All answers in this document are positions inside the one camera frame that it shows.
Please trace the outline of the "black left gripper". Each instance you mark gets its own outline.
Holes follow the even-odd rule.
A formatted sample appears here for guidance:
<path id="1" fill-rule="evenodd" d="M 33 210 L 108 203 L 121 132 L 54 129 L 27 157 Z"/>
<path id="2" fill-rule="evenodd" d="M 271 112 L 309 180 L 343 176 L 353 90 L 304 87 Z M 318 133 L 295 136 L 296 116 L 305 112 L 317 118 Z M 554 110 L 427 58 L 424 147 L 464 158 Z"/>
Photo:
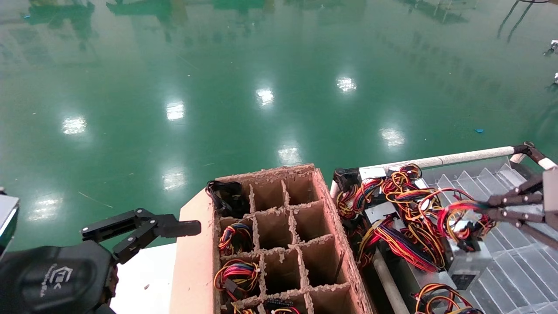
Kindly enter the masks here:
<path id="1" fill-rule="evenodd" d="M 112 314 L 110 300 L 119 281 L 116 263 L 129 262 L 158 237 L 197 236 L 198 220 L 137 208 L 81 230 L 78 245 L 42 246 L 6 253 L 0 267 L 3 314 Z M 113 255 L 96 244 L 132 232 Z"/>

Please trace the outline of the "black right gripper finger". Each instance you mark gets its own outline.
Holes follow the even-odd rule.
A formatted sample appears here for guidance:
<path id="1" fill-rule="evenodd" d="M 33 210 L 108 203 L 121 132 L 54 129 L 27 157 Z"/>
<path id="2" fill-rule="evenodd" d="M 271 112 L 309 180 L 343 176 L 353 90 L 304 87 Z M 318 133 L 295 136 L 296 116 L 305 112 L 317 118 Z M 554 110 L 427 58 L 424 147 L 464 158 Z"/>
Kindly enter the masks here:
<path id="1" fill-rule="evenodd" d="M 543 175 L 534 175 L 504 195 L 492 195 L 487 200 L 488 208 L 504 208 L 511 205 L 541 205 L 544 202 Z"/>
<path id="2" fill-rule="evenodd" d="M 558 250 L 558 241 L 554 237 L 551 237 L 550 235 L 545 234 L 528 224 L 528 222 L 542 223 L 543 225 L 552 227 L 556 231 L 558 227 L 557 212 L 520 213 L 509 211 L 507 209 L 488 209 L 486 212 L 490 218 L 498 222 L 510 223 L 518 230 L 530 235 L 542 244 L 545 244 L 554 250 Z"/>

